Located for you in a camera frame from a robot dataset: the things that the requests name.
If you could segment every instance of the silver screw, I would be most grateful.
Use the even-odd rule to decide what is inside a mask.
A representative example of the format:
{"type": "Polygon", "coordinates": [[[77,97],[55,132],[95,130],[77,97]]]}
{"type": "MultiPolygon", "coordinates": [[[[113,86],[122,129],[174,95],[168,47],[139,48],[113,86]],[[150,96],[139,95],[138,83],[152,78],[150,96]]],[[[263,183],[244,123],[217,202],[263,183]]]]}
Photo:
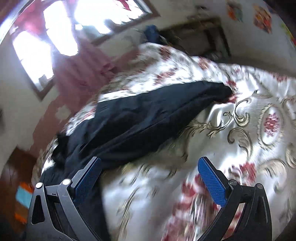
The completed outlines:
{"type": "Polygon", "coordinates": [[[258,187],[259,189],[263,189],[263,185],[262,185],[261,183],[258,183],[258,184],[257,184],[257,187],[258,187]]]}
{"type": "Polygon", "coordinates": [[[234,179],[231,179],[231,180],[229,181],[229,183],[230,183],[231,186],[235,186],[235,185],[237,184],[237,181],[234,180],[234,179]]]}
{"type": "Polygon", "coordinates": [[[71,182],[71,180],[70,179],[65,179],[65,180],[63,180],[63,185],[69,185],[70,184],[70,182],[71,182]]]}
{"type": "Polygon", "coordinates": [[[35,187],[38,188],[38,189],[41,188],[42,187],[42,183],[37,183],[35,187]]]}

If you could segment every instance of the blue gripper pad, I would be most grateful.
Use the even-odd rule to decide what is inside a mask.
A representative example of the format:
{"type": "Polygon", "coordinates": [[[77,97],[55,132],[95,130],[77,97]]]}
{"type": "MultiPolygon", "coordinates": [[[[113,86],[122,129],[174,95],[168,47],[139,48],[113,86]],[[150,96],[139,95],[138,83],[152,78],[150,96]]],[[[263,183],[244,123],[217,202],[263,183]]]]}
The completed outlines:
{"type": "Polygon", "coordinates": [[[85,175],[81,178],[79,183],[74,189],[73,203],[80,205],[83,203],[88,192],[92,189],[99,175],[102,172],[101,159],[97,158],[90,168],[86,171],[85,175]]]}
{"type": "Polygon", "coordinates": [[[224,207],[227,202],[225,188],[204,157],[198,160],[197,168],[214,202],[224,207]]]}

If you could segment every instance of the bedspread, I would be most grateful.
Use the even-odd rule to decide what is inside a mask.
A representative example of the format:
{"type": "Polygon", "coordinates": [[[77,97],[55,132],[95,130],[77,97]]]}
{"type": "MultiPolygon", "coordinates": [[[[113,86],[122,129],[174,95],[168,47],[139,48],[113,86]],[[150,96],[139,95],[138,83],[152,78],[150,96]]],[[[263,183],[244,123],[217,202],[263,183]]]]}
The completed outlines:
{"type": "MultiPolygon", "coordinates": [[[[97,101],[200,80],[223,82],[234,94],[228,103],[203,110],[179,138],[168,140],[156,153],[103,174],[102,198],[113,240],[197,240],[220,209],[198,174],[201,156],[229,179],[264,185],[273,240],[289,222],[296,203],[294,78],[143,44],[129,71],[120,73],[71,118],[65,132],[70,135],[81,121],[93,118],[97,101]]],[[[38,159],[33,184],[41,171],[54,165],[50,157],[56,145],[54,139],[38,159]]],[[[233,232],[242,208],[243,204],[225,237],[233,232]]]]}

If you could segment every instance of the wall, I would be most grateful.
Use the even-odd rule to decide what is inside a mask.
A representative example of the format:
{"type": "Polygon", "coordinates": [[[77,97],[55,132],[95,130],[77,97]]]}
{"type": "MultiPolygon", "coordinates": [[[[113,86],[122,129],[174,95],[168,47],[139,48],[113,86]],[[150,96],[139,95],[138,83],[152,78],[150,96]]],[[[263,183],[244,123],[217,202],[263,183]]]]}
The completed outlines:
{"type": "MultiPolygon", "coordinates": [[[[280,28],[281,20],[273,15],[272,34],[253,25],[253,3],[266,8],[261,0],[239,0],[242,4],[243,23],[227,16],[225,0],[150,0],[161,17],[139,24],[144,29],[155,24],[159,29],[186,21],[193,13],[194,5],[205,5],[221,17],[222,26],[233,56],[260,60],[295,73],[295,50],[280,28]]],[[[104,42],[100,48],[110,57],[117,58],[133,49],[138,33],[133,29],[124,31],[104,42]]],[[[18,145],[38,156],[46,148],[54,134],[67,122],[70,112],[63,105],[59,93],[53,87],[43,101],[39,101],[31,89],[26,75],[15,54],[9,36],[0,45],[0,106],[4,110],[4,126],[0,124],[0,171],[11,152],[18,145]]]]}

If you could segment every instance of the black garment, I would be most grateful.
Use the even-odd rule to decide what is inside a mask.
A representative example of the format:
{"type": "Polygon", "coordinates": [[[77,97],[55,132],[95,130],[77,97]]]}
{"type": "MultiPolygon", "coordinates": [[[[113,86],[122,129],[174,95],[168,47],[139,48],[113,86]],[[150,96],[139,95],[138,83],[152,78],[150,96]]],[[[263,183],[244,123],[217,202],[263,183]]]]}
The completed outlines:
{"type": "MultiPolygon", "coordinates": [[[[232,91],[222,83],[175,84],[148,93],[100,102],[95,117],[82,122],[70,136],[59,135],[52,154],[56,165],[47,169],[41,182],[57,185],[72,178],[93,156],[102,170],[116,168],[156,151],[176,136],[213,101],[223,102],[232,91]]],[[[77,208],[103,240],[110,240],[98,182],[77,208]]]]}

